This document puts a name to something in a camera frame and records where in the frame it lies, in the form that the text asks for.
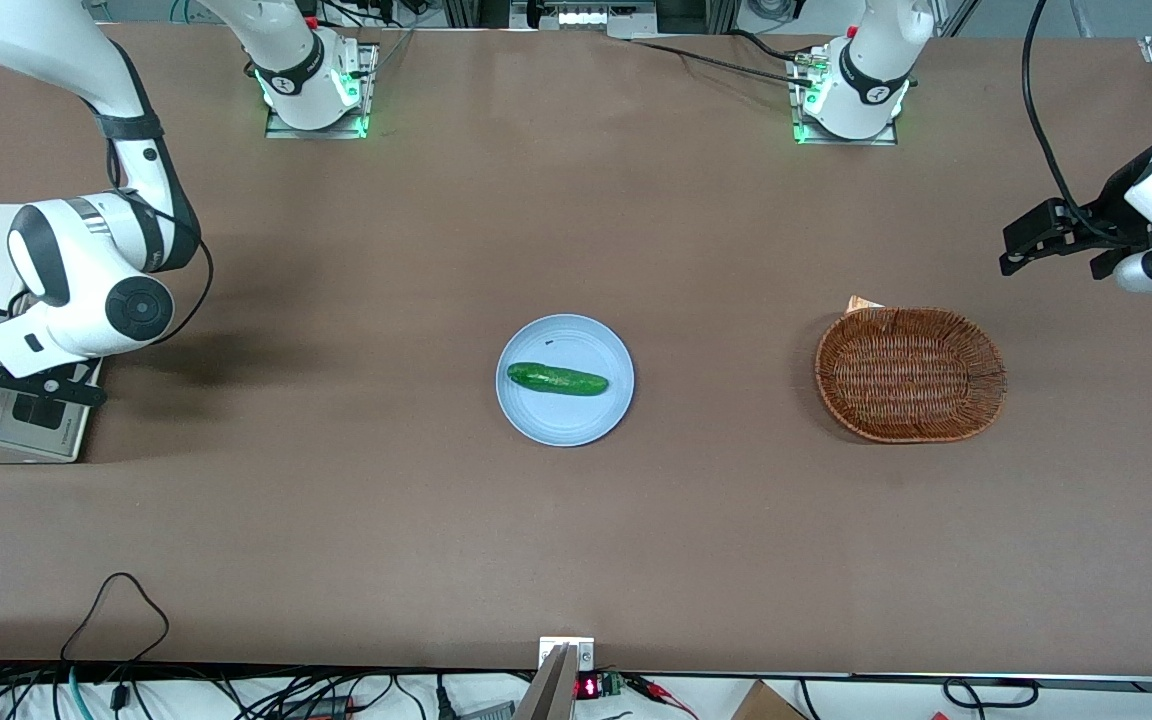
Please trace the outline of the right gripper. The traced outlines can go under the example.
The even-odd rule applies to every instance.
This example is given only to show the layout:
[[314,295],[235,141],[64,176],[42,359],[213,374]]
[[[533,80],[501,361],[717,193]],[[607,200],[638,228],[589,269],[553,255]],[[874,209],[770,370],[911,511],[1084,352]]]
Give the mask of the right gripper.
[[36,304],[23,314],[0,314],[0,364],[17,378],[101,357],[103,309],[94,301],[65,306]]

